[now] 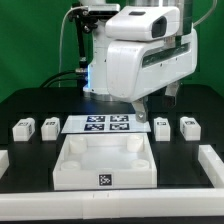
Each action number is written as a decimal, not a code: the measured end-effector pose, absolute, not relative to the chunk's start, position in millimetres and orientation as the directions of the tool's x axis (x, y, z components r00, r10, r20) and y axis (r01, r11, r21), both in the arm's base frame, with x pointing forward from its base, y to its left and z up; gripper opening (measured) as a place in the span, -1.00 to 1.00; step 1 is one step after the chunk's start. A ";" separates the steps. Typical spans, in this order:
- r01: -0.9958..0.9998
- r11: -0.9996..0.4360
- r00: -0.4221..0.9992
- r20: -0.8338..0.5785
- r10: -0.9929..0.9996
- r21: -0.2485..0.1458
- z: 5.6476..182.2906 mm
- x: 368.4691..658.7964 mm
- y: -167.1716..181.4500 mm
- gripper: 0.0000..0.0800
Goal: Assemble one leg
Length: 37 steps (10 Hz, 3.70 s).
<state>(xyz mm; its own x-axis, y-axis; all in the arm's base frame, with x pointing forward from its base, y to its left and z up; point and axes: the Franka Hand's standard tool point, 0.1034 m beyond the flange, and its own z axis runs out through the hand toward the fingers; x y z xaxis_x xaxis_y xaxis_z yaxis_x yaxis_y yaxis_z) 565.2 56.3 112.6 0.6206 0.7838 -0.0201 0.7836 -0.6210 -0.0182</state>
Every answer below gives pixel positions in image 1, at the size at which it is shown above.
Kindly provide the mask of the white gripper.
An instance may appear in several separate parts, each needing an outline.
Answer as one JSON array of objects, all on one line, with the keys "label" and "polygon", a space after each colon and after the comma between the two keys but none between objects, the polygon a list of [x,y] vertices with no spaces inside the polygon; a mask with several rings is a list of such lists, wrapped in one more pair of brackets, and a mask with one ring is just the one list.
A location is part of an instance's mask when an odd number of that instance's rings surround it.
[{"label": "white gripper", "polygon": [[133,102],[136,120],[147,121],[147,99],[165,86],[165,105],[176,105],[178,81],[192,74],[197,65],[197,33],[181,37],[179,45],[165,49],[163,40],[152,42],[112,41],[107,52],[106,83],[116,99]]}]

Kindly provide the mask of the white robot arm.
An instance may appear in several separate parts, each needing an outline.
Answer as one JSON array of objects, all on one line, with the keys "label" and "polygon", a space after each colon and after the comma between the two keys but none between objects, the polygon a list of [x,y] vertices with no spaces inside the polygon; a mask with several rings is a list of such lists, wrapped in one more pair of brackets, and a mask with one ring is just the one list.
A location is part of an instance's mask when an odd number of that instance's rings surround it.
[{"label": "white robot arm", "polygon": [[147,97],[165,90],[172,107],[180,80],[197,65],[193,0],[80,0],[93,35],[87,96],[130,103],[136,120],[147,121]]}]

